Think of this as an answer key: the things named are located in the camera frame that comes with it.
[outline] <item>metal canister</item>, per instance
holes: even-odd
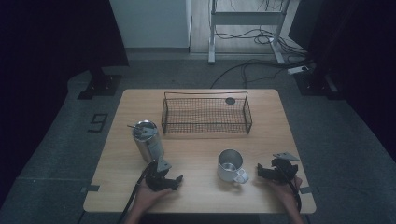
[[[158,160],[163,156],[163,144],[157,126],[149,121],[137,122],[132,128],[132,136],[146,162]]]

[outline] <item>power strip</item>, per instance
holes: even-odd
[[[288,74],[294,75],[296,73],[306,72],[308,70],[309,70],[309,68],[307,66],[295,67],[295,68],[288,69]]]

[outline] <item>canister lid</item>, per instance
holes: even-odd
[[[132,129],[132,135],[134,139],[138,141],[149,140],[152,136],[157,134],[157,132],[157,126],[149,120],[137,122]]]

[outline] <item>wooden floor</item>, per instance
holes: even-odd
[[[266,11],[279,11],[282,0],[270,0]],[[265,11],[265,0],[218,0],[217,11]],[[295,11],[300,0],[290,0],[288,14],[285,19],[281,37],[288,38]],[[191,0],[191,53],[208,53],[209,48],[209,11],[210,0]],[[258,25],[219,25],[218,34],[241,35],[250,30],[259,29]],[[274,33],[276,26],[262,26],[263,30]],[[259,32],[252,32],[246,36],[255,36]],[[246,53],[266,54],[273,53],[269,45],[256,44],[254,39],[220,39],[216,36],[216,53]]]

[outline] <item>black wire basket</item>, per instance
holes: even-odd
[[[249,133],[248,92],[164,93],[163,133]]]

